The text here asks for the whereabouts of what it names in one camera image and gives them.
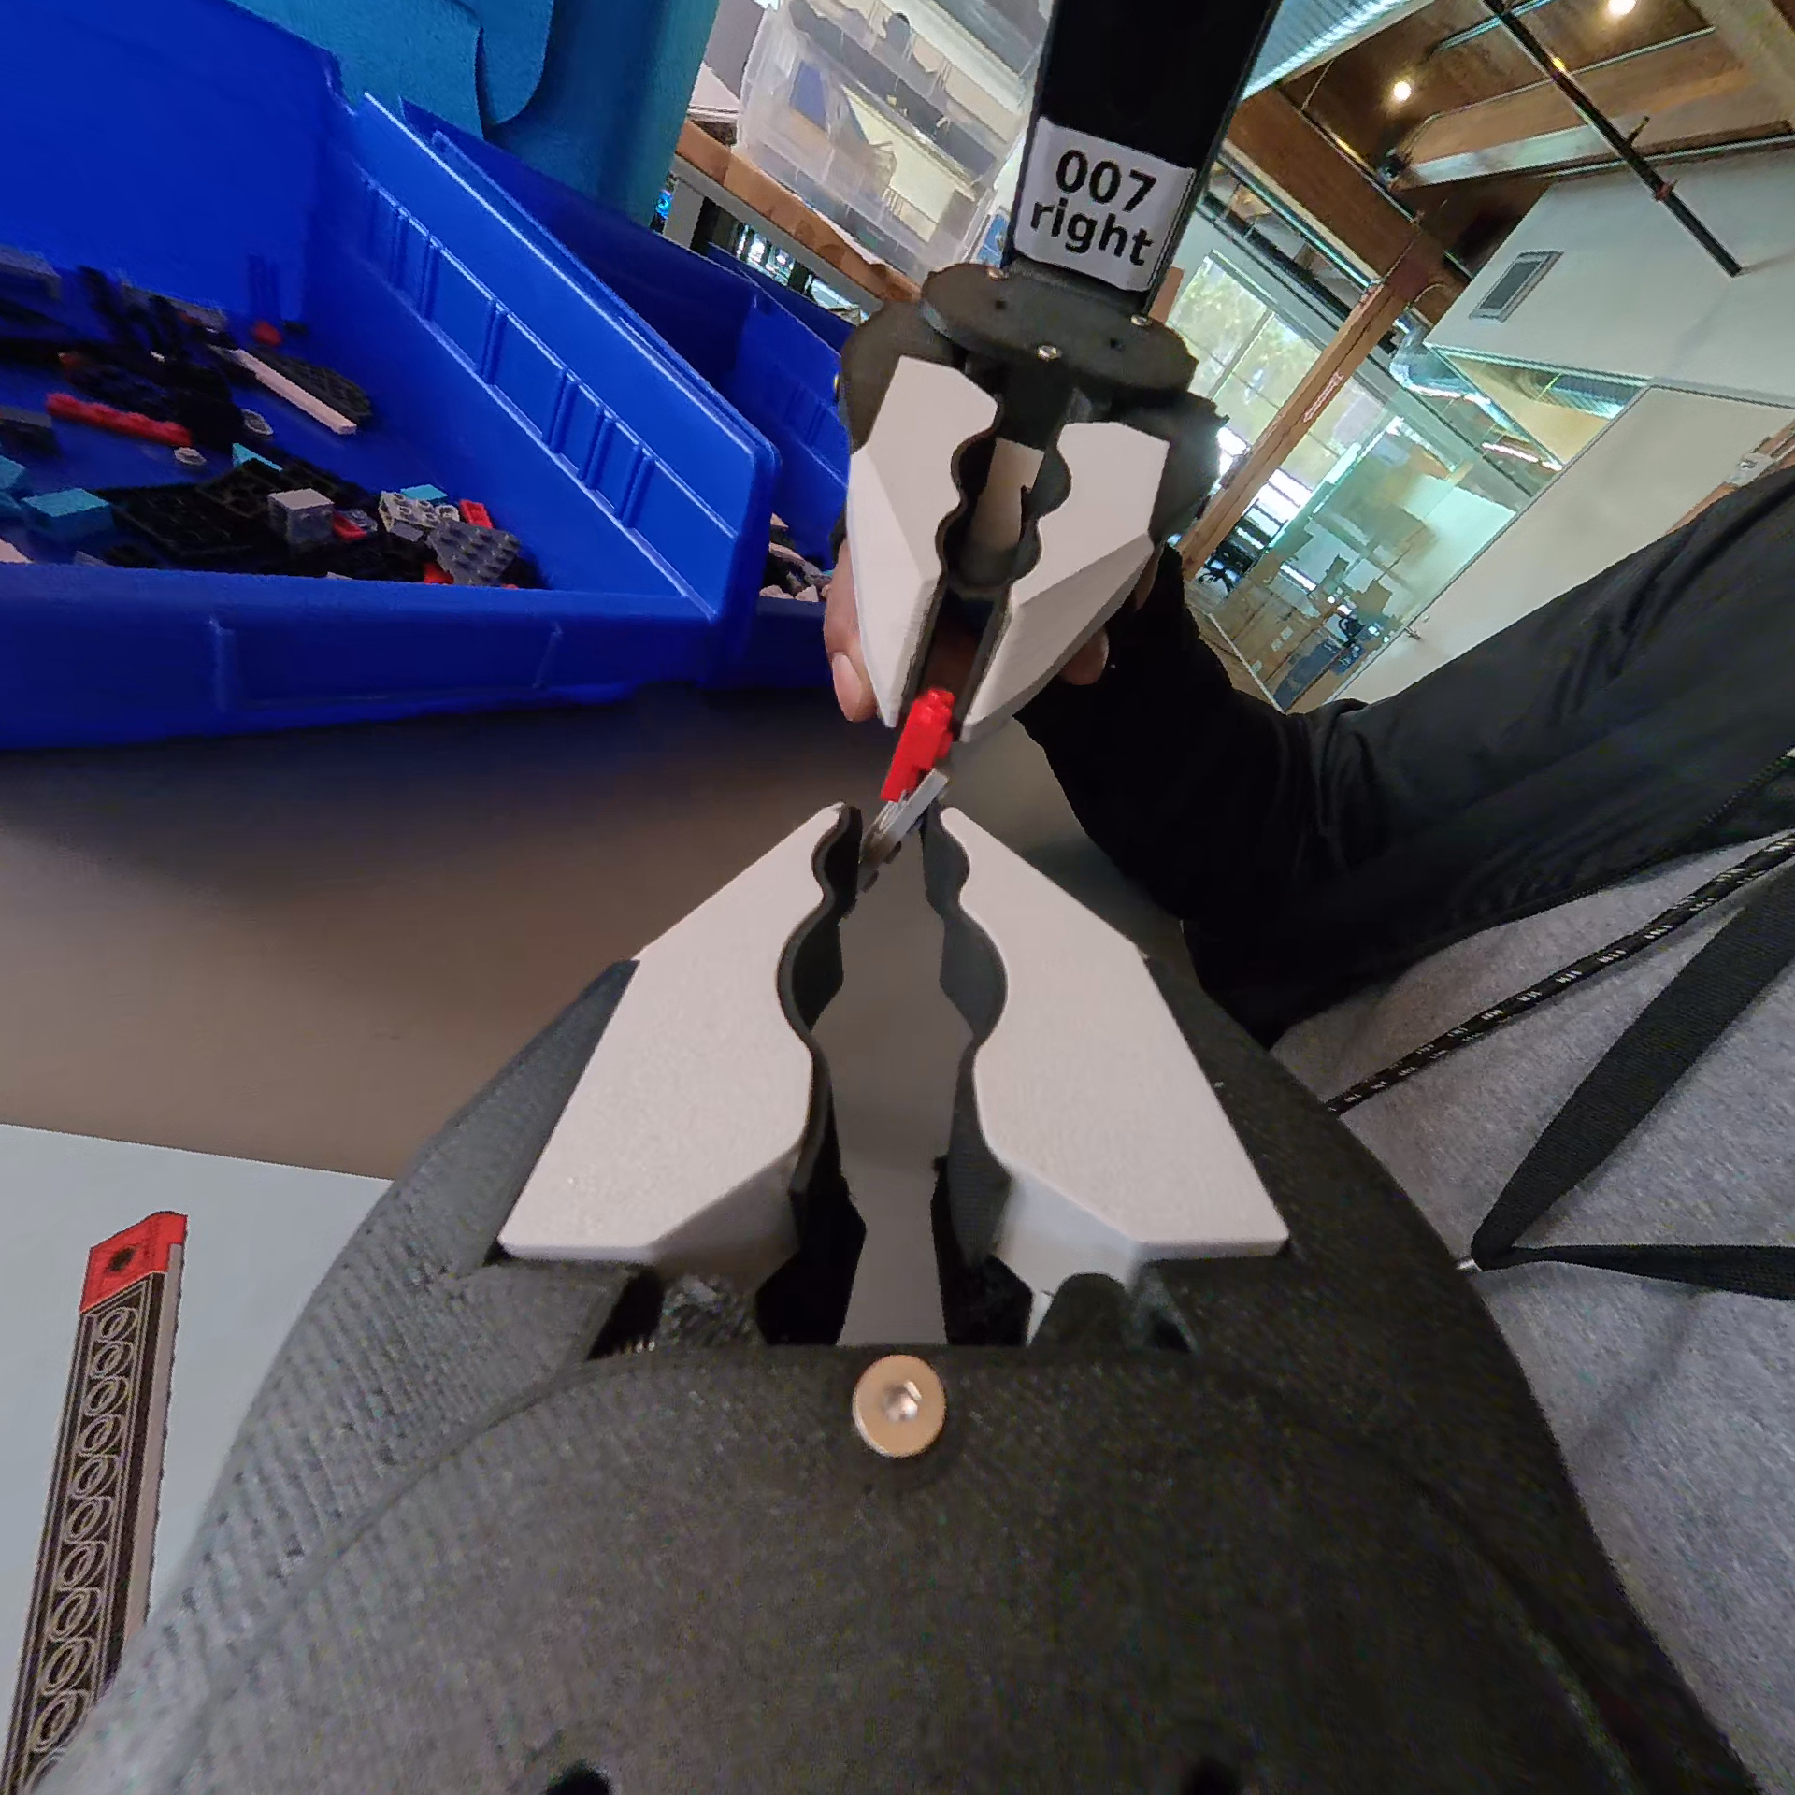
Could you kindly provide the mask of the blue plastic bin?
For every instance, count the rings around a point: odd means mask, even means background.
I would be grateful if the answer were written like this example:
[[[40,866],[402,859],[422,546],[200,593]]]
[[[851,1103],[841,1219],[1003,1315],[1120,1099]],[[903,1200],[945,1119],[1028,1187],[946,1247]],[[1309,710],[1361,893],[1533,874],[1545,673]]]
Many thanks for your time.
[[[599,704],[709,681],[748,646],[775,450],[459,148],[229,4],[5,4],[5,745],[145,743],[432,712]],[[270,390],[268,457],[316,492],[427,484],[521,542],[493,589],[282,573],[233,517],[203,564],[139,542],[108,492],[164,516],[233,449],[173,447],[47,414],[70,342],[100,339],[81,272],[219,313],[244,351],[297,323],[295,354],[368,393],[336,435]]]
[[[731,259],[705,259],[604,210],[412,101],[399,116],[593,300],[618,302],[700,397],[755,428],[773,453],[772,559],[786,573],[836,562],[849,442],[836,383],[847,324]]]

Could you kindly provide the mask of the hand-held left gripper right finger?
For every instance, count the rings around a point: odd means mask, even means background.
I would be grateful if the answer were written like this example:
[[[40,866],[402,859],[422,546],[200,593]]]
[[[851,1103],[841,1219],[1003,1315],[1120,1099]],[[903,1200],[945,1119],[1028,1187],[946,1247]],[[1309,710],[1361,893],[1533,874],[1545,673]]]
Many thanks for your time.
[[[924,848],[969,1033],[932,1198],[948,1342],[1021,1344],[1083,1276],[1283,1253],[1167,971],[960,809]]]

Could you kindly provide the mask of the grey desk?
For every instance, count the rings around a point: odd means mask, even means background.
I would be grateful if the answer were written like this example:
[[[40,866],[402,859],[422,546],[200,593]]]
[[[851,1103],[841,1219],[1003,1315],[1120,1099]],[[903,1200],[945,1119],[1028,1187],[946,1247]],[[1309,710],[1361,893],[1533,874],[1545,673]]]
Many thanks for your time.
[[[393,1178],[604,965],[884,732],[820,692],[649,689],[5,755],[5,1119]]]

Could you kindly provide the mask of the wall vent grille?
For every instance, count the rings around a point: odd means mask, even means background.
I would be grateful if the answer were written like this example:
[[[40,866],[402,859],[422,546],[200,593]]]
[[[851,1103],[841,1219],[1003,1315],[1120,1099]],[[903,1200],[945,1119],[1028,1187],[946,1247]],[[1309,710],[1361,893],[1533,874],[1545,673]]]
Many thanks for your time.
[[[1530,250],[1515,254],[1474,304],[1474,323],[1505,323],[1536,290],[1560,262],[1560,250]]]

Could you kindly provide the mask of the silver air duct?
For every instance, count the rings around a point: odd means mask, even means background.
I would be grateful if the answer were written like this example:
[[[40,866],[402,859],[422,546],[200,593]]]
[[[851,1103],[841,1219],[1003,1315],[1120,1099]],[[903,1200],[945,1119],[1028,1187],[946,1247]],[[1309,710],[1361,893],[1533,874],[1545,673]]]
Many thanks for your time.
[[[1386,33],[1415,34],[1409,21],[1443,16],[1459,25],[1488,24],[1490,4],[1436,2],[1287,2],[1273,13],[1264,43],[1252,64],[1243,97],[1254,99],[1288,81],[1324,74],[1340,57]]]

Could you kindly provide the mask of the pale blue instruction booklet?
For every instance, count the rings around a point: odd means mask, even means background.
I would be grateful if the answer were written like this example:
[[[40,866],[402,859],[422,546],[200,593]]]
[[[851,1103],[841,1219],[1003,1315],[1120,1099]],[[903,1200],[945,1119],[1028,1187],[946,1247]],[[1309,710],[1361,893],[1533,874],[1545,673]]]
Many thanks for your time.
[[[3,1128],[3,1721],[92,1246],[148,1213],[188,1219],[149,1586],[160,1598],[278,1347],[384,1190],[349,1173]]]

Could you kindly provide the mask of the long grey brick plate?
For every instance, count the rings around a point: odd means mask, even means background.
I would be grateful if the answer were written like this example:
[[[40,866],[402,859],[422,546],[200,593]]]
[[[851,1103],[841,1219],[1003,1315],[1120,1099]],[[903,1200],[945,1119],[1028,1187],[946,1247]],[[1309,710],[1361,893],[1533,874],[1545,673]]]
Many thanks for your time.
[[[950,776],[932,769],[914,789],[900,800],[889,800],[874,816],[860,843],[860,864],[883,868],[889,864],[919,827],[930,806],[946,791]]]

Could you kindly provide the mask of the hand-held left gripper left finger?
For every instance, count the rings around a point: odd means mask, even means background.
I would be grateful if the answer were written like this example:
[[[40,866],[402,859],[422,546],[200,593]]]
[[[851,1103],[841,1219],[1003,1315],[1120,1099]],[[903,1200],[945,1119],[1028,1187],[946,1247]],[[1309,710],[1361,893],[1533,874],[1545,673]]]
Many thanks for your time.
[[[816,1023],[859,869],[860,813],[825,806],[627,964],[507,1257],[696,1276],[772,1344],[840,1339],[866,1222]]]

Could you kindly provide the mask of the blue felt bag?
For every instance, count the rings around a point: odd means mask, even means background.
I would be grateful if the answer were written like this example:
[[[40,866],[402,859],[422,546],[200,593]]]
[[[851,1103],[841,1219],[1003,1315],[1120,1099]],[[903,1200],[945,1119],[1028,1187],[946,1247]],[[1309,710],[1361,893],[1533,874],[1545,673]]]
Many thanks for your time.
[[[427,110],[649,223],[715,2],[246,2],[327,52],[350,102]]]

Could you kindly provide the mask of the person's right forearm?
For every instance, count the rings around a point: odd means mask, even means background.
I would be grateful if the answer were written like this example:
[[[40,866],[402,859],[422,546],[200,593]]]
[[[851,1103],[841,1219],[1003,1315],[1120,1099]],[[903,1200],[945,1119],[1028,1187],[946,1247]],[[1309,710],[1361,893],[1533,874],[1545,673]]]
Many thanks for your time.
[[[1379,704],[1234,691],[1170,556],[1107,642],[1019,722],[1264,1048],[1486,930],[1790,829],[1790,470]]]

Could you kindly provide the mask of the stack of clear storage boxes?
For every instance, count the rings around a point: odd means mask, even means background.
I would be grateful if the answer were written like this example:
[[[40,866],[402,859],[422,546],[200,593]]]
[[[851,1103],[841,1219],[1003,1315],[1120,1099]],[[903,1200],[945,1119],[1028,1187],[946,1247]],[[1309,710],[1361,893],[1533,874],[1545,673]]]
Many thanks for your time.
[[[734,148],[914,282],[994,260],[1050,4],[764,4]]]

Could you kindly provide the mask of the black ceiling pole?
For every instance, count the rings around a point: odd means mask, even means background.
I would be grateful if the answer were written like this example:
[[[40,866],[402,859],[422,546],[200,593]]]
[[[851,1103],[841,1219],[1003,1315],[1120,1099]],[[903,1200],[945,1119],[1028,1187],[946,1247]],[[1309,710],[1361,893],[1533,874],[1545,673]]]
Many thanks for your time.
[[[1694,244],[1717,265],[1717,270],[1722,270],[1726,277],[1740,277],[1744,268],[1732,252],[1728,252],[1709,227],[1677,196],[1674,183],[1633,146],[1633,139],[1618,131],[1613,120],[1600,112],[1562,59],[1541,44],[1536,34],[1519,21],[1519,16],[1511,7],[1502,2],[1482,2],[1482,8],[1490,10],[1491,19],[1528,53],[1554,89],[1571,102],[1581,122],[1593,129],[1613,157],[1620,158],[1620,162],[1647,188],[1651,201],[1659,203],[1685,236],[1694,238]]]

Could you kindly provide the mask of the small red brick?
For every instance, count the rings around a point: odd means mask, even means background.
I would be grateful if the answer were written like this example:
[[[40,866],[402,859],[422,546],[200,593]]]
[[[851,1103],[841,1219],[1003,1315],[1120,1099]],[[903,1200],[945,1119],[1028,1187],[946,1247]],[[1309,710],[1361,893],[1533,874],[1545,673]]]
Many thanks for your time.
[[[921,691],[896,737],[883,782],[883,801],[906,801],[955,745],[955,695],[948,689]]]

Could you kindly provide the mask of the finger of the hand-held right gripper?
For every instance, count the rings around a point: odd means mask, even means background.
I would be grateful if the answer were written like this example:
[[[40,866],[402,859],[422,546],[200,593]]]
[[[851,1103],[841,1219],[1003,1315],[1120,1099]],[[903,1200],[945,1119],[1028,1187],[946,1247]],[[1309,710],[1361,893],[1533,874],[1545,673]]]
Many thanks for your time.
[[[847,486],[847,546],[868,689],[900,727],[928,664],[946,537],[965,505],[960,462],[989,438],[996,397],[952,365],[898,359]]]
[[[1057,453],[1061,505],[1031,523],[1031,564],[1009,585],[958,713],[958,735],[989,735],[1034,698],[1114,615],[1151,552],[1164,441],[1117,422],[1073,422]]]

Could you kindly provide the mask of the pile of toy bricks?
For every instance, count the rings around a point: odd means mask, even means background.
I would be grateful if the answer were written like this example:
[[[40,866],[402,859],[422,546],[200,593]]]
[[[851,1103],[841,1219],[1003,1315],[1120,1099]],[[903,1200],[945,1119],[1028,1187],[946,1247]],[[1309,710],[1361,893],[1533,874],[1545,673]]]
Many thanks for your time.
[[[233,315],[5,248],[5,559],[530,593],[535,556],[434,484],[336,470],[372,397],[292,354],[300,321]]]
[[[760,598],[825,603],[833,570],[799,552],[777,513],[770,517],[770,549],[758,583]]]

